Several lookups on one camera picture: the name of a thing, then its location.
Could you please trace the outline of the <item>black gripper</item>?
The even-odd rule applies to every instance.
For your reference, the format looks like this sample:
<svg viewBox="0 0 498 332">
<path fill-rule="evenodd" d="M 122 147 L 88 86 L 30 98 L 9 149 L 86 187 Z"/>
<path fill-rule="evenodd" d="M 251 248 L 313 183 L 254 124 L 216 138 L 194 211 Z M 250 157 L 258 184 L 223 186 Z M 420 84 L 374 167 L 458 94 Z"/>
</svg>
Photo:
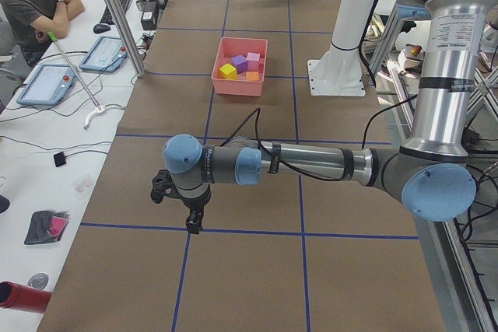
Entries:
<svg viewBox="0 0 498 332">
<path fill-rule="evenodd" d="M 203 230 L 204 208 L 211 199 L 211 190 L 208 184 L 201 183 L 193 189 L 184 189 L 174 183 L 173 177 L 167 170 L 160 169 L 152 179 L 150 197 L 156 204 L 160 204 L 165 197 L 181 200 L 184 206 L 190 210 L 185 222 L 187 231 L 190 234 L 198 235 Z"/>
</svg>

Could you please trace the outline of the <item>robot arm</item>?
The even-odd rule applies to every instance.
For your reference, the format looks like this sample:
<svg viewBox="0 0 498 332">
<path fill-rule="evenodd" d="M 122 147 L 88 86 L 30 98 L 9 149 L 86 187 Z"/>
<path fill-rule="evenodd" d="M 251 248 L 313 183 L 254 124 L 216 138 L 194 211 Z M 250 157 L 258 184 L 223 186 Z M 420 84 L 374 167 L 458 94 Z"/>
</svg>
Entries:
<svg viewBox="0 0 498 332">
<path fill-rule="evenodd" d="M 170 0 L 153 48 L 153 163 L 137 194 L 154 229 L 186 232 L 178 199 L 149 196 L 163 168 L 164 143 L 176 132 L 220 143 L 230 132 L 265 143 L 325 149 L 389 149 L 392 126 L 374 89 L 361 97 L 313 96 L 306 63 L 327 47 L 342 0 Z M 268 41 L 260 96 L 219 95 L 208 76 L 221 37 Z M 393 198 L 357 182 L 299 177 L 282 169 L 256 185 L 216 183 L 206 234 L 269 237 L 415 238 L 412 216 Z"/>
</svg>

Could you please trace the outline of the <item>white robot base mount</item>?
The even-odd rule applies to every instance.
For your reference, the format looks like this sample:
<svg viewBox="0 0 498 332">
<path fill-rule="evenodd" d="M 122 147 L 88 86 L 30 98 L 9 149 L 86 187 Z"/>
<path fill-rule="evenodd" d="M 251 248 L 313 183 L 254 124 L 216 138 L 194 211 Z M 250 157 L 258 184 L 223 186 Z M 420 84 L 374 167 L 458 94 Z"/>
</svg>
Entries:
<svg viewBox="0 0 498 332">
<path fill-rule="evenodd" d="M 366 95 L 359 52 L 377 1 L 341 0 L 328 51 L 307 62 L 311 95 Z"/>
</svg>

